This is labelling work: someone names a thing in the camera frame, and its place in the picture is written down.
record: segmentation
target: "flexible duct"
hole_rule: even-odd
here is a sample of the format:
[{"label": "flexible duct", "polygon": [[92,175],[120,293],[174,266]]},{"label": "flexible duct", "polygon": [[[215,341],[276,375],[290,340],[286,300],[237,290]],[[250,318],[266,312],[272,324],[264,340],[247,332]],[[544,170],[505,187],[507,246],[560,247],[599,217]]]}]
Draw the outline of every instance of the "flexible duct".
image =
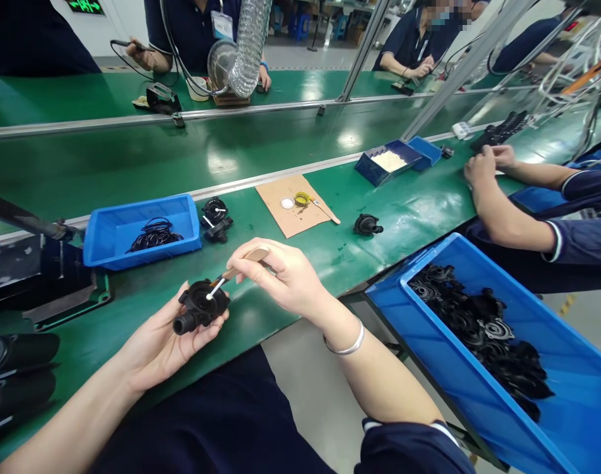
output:
[{"label": "flexible duct", "polygon": [[229,81],[237,97],[249,97],[259,79],[263,46],[269,27],[272,0],[243,0],[236,38],[236,61]]}]

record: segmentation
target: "silver bracelet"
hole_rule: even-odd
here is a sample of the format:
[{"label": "silver bracelet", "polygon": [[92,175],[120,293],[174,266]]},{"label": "silver bracelet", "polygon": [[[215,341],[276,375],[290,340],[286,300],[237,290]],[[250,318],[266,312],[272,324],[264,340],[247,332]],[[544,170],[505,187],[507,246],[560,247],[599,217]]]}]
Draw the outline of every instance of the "silver bracelet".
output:
[{"label": "silver bracelet", "polygon": [[359,336],[357,336],[357,340],[355,341],[355,344],[353,344],[348,349],[344,349],[343,351],[336,351],[336,350],[333,350],[331,348],[331,346],[328,345],[327,337],[323,336],[323,338],[325,340],[325,345],[327,346],[327,349],[329,349],[332,353],[337,354],[338,356],[348,356],[348,354],[352,354],[357,349],[359,349],[361,347],[361,343],[364,342],[364,336],[366,335],[366,330],[364,329],[364,323],[361,322],[361,319],[357,318],[357,320],[359,321]]}]

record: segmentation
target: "blue plastic bin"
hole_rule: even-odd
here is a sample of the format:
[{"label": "blue plastic bin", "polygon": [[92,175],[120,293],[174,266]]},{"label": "blue plastic bin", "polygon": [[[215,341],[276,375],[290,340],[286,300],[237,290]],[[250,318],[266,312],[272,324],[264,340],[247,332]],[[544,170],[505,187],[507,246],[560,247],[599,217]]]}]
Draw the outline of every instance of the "blue plastic bin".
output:
[{"label": "blue plastic bin", "polygon": [[[154,217],[166,217],[173,224],[171,231],[181,234],[184,239],[127,253],[142,233],[142,227]],[[190,195],[180,194],[96,209],[90,216],[86,232],[83,262],[88,267],[125,270],[200,248],[197,208]]]},{"label": "blue plastic bin", "polygon": [[412,166],[412,169],[415,169],[416,171],[433,167],[443,154],[439,147],[432,145],[420,136],[412,138],[407,144],[421,154],[421,159]]},{"label": "blue plastic bin", "polygon": [[[407,285],[425,265],[453,265],[468,294],[492,288],[515,341],[539,351],[556,394],[535,423]],[[601,473],[601,353],[459,234],[412,257],[368,296],[503,461],[526,473]]]},{"label": "blue plastic bin", "polygon": [[[399,155],[401,159],[404,160],[405,166],[399,168],[398,170],[388,172],[371,159],[372,157],[380,155],[386,151],[391,151]],[[361,158],[355,165],[355,169],[362,176],[364,176],[364,178],[373,183],[374,186],[379,186],[386,181],[390,181],[395,176],[402,174],[405,170],[412,167],[412,165],[414,165],[420,158],[421,154],[410,145],[402,142],[401,140],[394,140],[393,142],[385,145],[364,151],[364,153],[361,155]]]}]

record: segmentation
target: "hand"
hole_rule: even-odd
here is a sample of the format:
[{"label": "hand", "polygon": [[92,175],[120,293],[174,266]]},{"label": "hand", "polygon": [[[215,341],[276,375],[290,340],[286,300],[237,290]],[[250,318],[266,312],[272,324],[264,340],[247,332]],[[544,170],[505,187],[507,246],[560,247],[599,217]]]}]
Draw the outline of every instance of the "hand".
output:
[{"label": "hand", "polygon": [[208,327],[199,326],[193,332],[178,336],[173,332],[173,319],[184,312],[178,301],[188,289],[185,282],[177,294],[151,316],[114,355],[119,372],[128,377],[131,389],[138,394],[167,380],[181,366],[217,337],[230,315],[226,310]]},{"label": "hand", "polygon": [[139,44],[136,38],[131,37],[130,41],[129,46],[127,46],[127,49],[125,50],[127,55],[133,58],[133,60],[144,70],[153,70],[153,67],[155,66],[155,58],[153,55],[149,51],[139,51],[136,47],[136,45]]},{"label": "hand", "polygon": [[416,69],[406,69],[404,76],[409,79],[412,79],[412,78],[420,79],[422,77],[427,76],[431,72],[432,69],[433,69],[432,65],[427,64],[424,61]]},{"label": "hand", "polygon": [[259,80],[263,85],[263,89],[266,92],[269,91],[269,88],[272,85],[272,79],[269,77],[269,74],[267,74],[267,68],[265,68],[265,66],[263,65],[261,65],[261,67],[259,68]]},{"label": "hand", "polygon": [[491,151],[493,152],[493,156],[496,159],[496,168],[504,171],[505,169],[513,168],[517,165],[517,160],[515,159],[515,152],[513,151],[513,147],[510,145],[497,145],[491,147]]},{"label": "hand", "polygon": [[489,145],[483,147],[483,152],[469,159],[465,165],[465,178],[472,187],[496,179],[496,158]]},{"label": "hand", "polygon": [[[262,264],[243,258],[255,248],[269,250],[262,263],[271,268],[274,274]],[[236,277],[237,283],[249,278],[269,293],[283,309],[309,320],[318,317],[325,302],[333,298],[299,249],[274,240],[254,238],[243,244],[228,260],[228,267],[240,271]]]}]

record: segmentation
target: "name badge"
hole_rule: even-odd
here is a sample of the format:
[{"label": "name badge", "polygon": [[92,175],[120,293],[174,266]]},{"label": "name badge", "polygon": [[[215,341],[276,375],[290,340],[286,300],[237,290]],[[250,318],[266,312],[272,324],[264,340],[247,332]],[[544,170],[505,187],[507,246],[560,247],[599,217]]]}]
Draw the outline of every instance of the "name badge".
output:
[{"label": "name badge", "polygon": [[218,11],[211,11],[210,15],[213,19],[215,38],[218,40],[234,41],[234,34],[232,33],[232,17]]}]

